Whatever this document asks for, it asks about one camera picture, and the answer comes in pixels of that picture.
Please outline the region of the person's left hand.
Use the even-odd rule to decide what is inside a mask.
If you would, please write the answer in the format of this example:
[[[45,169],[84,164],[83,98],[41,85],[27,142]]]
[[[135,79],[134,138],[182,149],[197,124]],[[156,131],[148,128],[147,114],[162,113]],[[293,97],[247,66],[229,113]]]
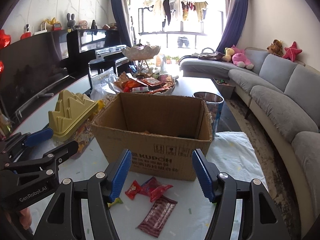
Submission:
[[[20,211],[20,223],[23,226],[24,230],[28,230],[32,223],[32,217],[30,209],[27,207]]]

